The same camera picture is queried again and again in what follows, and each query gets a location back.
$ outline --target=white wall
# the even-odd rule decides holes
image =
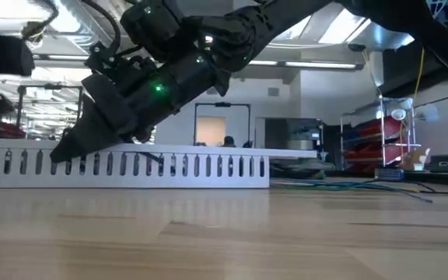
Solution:
[[[279,97],[269,97],[268,88],[279,88]],[[187,104],[181,112],[167,118],[156,128],[157,144],[192,145],[194,131],[195,103],[249,103],[251,105],[250,139],[254,141],[255,122],[258,117],[298,117],[289,108],[290,87],[281,79],[247,79],[244,82],[232,79],[229,92],[225,97],[219,95],[199,96]],[[199,106],[198,116],[225,117],[226,134],[233,136],[235,143],[241,146],[247,141],[246,107],[215,108]]]
[[[416,104],[425,104],[448,97],[448,81],[431,89],[420,92]],[[431,148],[432,155],[448,154],[448,100],[434,103],[439,111],[437,122],[416,122],[416,140],[426,148]]]
[[[373,102],[376,96],[367,67],[357,72],[302,71],[302,117],[340,124],[343,113]]]

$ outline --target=wooden surface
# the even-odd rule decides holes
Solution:
[[[0,190],[0,279],[448,279],[448,197]]]

